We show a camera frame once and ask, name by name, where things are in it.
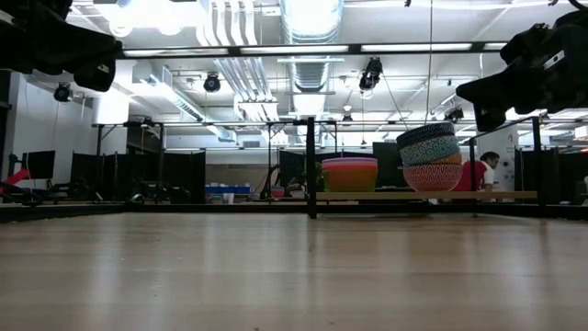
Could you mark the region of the white board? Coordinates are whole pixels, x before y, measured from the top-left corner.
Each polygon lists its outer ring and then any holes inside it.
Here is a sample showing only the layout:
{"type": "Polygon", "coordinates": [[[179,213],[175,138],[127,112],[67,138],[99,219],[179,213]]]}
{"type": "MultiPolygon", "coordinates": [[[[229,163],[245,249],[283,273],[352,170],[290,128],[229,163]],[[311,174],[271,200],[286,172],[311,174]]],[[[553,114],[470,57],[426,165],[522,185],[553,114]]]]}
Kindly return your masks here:
{"type": "Polygon", "coordinates": [[[515,190],[515,152],[518,141],[517,125],[490,132],[477,139],[478,155],[495,152],[500,156],[498,166],[494,169],[494,190],[515,190]]]}

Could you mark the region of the wooden shelf black metal frame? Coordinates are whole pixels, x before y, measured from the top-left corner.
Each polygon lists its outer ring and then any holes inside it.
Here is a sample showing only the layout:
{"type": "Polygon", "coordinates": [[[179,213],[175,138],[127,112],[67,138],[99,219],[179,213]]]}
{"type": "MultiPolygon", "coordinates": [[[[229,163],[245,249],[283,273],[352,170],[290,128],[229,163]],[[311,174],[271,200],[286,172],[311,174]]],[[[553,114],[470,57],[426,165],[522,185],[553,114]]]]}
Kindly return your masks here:
{"type": "Polygon", "coordinates": [[[542,197],[543,188],[538,185],[537,191],[478,191],[472,186],[470,192],[450,192],[450,191],[426,191],[426,192],[370,192],[361,196],[360,193],[337,193],[333,195],[323,194],[318,197],[316,191],[316,167],[315,167],[315,126],[321,121],[316,122],[314,117],[300,122],[307,128],[305,154],[307,158],[307,214],[310,219],[315,220],[318,215],[317,200],[343,200],[343,199],[360,199],[360,200],[430,200],[430,199],[458,199],[458,200],[488,200],[488,199],[538,199],[539,205],[544,206],[542,197]]]}

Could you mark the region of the green translucent plastic bowl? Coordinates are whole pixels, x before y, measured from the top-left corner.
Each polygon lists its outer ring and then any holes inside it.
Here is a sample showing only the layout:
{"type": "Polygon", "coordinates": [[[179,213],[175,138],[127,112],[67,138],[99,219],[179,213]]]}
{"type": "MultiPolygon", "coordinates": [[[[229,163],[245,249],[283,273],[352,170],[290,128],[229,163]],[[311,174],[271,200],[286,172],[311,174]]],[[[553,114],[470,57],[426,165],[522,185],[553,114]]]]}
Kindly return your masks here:
{"type": "Polygon", "coordinates": [[[329,192],[371,192],[375,189],[376,168],[335,168],[322,173],[329,192]]]}

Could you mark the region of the black computer monitor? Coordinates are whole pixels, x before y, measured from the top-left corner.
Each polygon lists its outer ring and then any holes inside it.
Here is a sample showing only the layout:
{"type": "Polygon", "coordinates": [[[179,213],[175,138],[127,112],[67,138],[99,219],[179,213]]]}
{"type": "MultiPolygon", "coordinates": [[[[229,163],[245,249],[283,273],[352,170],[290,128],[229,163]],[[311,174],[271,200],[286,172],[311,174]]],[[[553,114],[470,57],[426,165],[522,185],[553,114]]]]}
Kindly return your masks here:
{"type": "Polygon", "coordinates": [[[30,179],[52,179],[55,155],[55,151],[23,153],[21,163],[30,179]]]}

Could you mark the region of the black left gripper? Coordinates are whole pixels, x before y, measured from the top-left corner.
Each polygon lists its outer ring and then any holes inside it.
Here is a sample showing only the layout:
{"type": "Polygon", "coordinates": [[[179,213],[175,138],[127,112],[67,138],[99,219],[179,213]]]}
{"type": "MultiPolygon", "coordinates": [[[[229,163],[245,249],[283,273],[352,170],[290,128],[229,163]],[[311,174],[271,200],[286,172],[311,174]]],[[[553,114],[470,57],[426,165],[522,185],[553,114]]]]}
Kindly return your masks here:
{"type": "MultiPolygon", "coordinates": [[[[31,74],[40,63],[41,35],[52,23],[63,23],[73,0],[0,0],[0,70],[31,74]]],[[[114,57],[122,50],[115,37],[90,29],[73,30],[73,61],[114,57]]],[[[116,61],[91,65],[73,75],[81,87],[107,92],[116,75],[116,61]]]]}

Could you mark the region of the red machine part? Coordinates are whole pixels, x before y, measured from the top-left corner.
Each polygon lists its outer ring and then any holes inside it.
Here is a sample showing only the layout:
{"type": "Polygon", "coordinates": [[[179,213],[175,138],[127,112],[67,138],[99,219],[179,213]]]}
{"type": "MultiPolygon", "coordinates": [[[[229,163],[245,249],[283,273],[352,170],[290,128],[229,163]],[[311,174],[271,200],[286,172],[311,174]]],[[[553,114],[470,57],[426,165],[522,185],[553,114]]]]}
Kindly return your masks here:
{"type": "Polygon", "coordinates": [[[27,169],[21,169],[5,181],[0,181],[0,195],[8,193],[10,190],[17,188],[17,184],[23,180],[30,179],[30,173],[27,169]]]}

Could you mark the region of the orange translucent plastic bowl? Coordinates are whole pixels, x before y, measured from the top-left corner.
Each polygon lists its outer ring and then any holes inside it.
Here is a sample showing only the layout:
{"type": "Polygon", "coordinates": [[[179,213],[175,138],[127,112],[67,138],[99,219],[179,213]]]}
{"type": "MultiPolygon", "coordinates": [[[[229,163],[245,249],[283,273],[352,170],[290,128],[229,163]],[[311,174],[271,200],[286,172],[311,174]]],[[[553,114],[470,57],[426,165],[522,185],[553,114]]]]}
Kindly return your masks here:
{"type": "Polygon", "coordinates": [[[330,164],[322,167],[323,172],[334,172],[334,171],[377,171],[377,164],[330,164]]]}

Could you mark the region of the dark blue spiral ceramic bowl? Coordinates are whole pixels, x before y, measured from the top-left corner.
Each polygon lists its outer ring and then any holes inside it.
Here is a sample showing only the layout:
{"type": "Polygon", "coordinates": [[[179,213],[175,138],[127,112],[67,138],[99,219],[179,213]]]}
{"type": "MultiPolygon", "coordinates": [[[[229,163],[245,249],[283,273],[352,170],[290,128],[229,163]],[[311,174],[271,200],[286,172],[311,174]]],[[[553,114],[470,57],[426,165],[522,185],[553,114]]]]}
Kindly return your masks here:
{"type": "Polygon", "coordinates": [[[427,124],[416,129],[406,131],[396,139],[398,148],[401,150],[405,147],[416,143],[422,143],[434,138],[455,136],[455,126],[451,122],[439,122],[427,124]]]}

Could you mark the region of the black aluminium rig frame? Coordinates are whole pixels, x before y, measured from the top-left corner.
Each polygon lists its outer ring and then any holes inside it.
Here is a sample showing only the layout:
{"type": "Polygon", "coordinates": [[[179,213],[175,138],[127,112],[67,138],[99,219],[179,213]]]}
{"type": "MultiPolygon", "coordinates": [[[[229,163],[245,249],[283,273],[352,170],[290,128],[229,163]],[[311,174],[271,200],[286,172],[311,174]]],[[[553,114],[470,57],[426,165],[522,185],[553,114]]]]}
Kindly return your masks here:
{"type": "MultiPolygon", "coordinates": [[[[496,52],[500,41],[455,41],[455,42],[401,42],[401,43],[347,43],[310,46],[217,46],[191,48],[126,49],[121,60],[139,59],[203,59],[249,56],[279,55],[404,55],[496,52]]],[[[516,217],[552,218],[588,221],[588,207],[536,204],[472,204],[472,205],[428,205],[408,204],[320,204],[312,200],[305,204],[70,204],[26,207],[3,204],[0,206],[0,223],[24,222],[62,217],[112,213],[297,213],[314,219],[318,214],[409,214],[409,213],[482,213],[516,217]]]]}

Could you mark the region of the purple translucent plastic bowl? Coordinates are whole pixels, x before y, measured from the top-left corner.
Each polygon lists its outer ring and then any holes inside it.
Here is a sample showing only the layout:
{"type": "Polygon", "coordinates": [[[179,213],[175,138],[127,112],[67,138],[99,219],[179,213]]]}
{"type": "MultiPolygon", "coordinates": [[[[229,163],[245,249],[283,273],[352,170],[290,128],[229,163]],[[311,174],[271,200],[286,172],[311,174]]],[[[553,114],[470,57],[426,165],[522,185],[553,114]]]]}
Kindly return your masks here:
{"type": "Polygon", "coordinates": [[[377,163],[376,158],[371,157],[338,157],[323,159],[322,164],[337,164],[337,163],[377,163]]]}

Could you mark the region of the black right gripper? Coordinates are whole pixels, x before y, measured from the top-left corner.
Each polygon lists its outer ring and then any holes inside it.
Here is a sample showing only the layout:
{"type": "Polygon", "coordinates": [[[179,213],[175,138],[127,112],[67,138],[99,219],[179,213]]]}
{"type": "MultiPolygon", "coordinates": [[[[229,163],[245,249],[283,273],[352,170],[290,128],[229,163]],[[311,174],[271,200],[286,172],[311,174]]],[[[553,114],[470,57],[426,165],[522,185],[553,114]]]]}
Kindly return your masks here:
{"type": "Polygon", "coordinates": [[[456,94],[474,106],[477,131],[494,131],[505,111],[556,113],[588,106],[588,8],[550,26],[536,23],[500,50],[507,68],[459,85],[456,94]]]}

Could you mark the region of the black background rig frame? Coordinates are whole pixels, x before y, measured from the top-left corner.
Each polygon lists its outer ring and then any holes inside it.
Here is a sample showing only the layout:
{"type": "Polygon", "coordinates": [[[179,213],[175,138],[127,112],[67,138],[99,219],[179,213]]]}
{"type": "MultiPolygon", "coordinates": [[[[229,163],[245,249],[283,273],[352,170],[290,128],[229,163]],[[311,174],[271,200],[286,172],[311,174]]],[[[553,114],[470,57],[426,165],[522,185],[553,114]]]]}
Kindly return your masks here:
{"type": "Polygon", "coordinates": [[[190,202],[201,204],[205,201],[206,165],[209,158],[215,154],[231,154],[236,165],[264,164],[265,179],[262,180],[262,190],[270,190],[269,180],[273,176],[274,166],[281,164],[279,157],[283,151],[303,152],[305,164],[311,165],[317,160],[317,152],[322,149],[317,144],[319,136],[319,121],[313,118],[293,121],[235,121],[235,122],[154,122],[152,120],[127,121],[124,123],[97,123],[96,153],[106,151],[103,140],[116,129],[154,130],[159,140],[157,154],[156,187],[157,198],[163,197],[163,186],[172,184],[171,179],[165,178],[165,171],[169,168],[165,162],[169,154],[188,153],[190,168],[186,175],[174,173],[179,179],[187,178],[189,182],[183,187],[190,192],[190,202]]]}

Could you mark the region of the silver ventilation duct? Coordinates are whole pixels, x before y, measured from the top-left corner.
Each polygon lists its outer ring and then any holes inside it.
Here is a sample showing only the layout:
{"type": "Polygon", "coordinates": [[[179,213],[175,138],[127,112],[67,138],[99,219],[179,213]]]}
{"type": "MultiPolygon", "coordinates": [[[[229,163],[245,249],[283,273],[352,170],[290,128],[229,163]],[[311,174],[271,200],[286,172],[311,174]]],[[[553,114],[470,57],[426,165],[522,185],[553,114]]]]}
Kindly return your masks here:
{"type": "MultiPolygon", "coordinates": [[[[286,44],[335,44],[341,27],[344,0],[280,0],[282,33],[286,44]]],[[[294,110],[314,117],[325,107],[332,71],[329,56],[295,58],[288,64],[294,110]]]]}

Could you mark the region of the orange patterned ceramic bowl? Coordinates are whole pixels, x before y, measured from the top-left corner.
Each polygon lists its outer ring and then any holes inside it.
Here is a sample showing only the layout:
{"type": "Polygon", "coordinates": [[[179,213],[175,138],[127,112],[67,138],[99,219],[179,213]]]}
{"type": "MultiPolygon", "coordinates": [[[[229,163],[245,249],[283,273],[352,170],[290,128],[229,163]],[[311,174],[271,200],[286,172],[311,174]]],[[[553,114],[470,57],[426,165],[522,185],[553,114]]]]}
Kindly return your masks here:
{"type": "Polygon", "coordinates": [[[400,150],[405,166],[441,164],[441,160],[456,153],[460,153],[460,149],[455,136],[434,138],[400,150]]]}

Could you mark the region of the black partition screen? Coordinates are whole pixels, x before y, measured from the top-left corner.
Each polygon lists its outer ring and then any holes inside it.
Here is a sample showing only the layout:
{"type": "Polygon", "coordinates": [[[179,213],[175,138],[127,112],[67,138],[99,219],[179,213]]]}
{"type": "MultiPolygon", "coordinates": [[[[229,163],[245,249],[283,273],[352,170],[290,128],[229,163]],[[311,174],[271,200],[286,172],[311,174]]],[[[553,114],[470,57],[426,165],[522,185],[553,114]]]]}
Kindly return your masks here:
{"type": "Polygon", "coordinates": [[[206,154],[74,154],[71,184],[80,200],[205,201],[206,154]]]}

